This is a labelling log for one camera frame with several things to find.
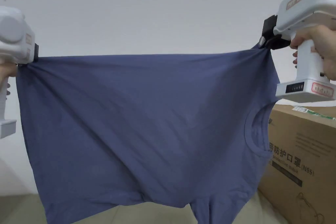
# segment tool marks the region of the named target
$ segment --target blue t-shirt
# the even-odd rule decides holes
[[[16,80],[49,224],[146,201],[232,223],[271,155],[279,79],[267,49],[44,57]]]

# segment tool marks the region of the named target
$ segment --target label sticker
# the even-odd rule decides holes
[[[301,0],[291,0],[291,1],[289,1],[287,6],[286,6],[286,10],[288,11],[289,9],[291,9],[294,5],[296,5],[300,1]]]
[[[32,37],[28,33],[26,33],[26,43],[29,45],[32,44]]]
[[[312,87],[311,87],[311,91],[313,93],[319,94],[319,95],[323,95],[326,97],[333,97],[334,96],[334,89],[331,87],[327,87],[324,85],[321,85],[319,83],[314,82]]]

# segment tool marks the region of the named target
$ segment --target gripper handle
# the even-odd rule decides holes
[[[311,79],[330,83],[323,73],[323,59],[315,50],[313,40],[306,40],[297,49],[296,80]]]
[[[3,80],[0,90],[0,121],[5,119],[6,96],[7,96],[8,78]]]
[[[12,135],[16,131],[16,120],[5,120],[8,78],[4,79],[0,89],[0,138]]]

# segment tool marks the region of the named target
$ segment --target finger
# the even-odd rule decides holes
[[[336,62],[330,59],[323,61],[323,71],[329,80],[336,81]]]
[[[297,49],[305,40],[311,39],[311,33],[314,27],[305,28],[296,33],[294,39],[292,39],[290,47],[292,49]]]

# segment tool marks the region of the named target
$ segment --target beige surface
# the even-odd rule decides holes
[[[234,224],[287,224],[265,198],[257,193],[244,206]],[[46,224],[37,195],[0,198],[0,224]],[[116,207],[76,224],[197,224],[190,206],[183,209],[144,203]]]

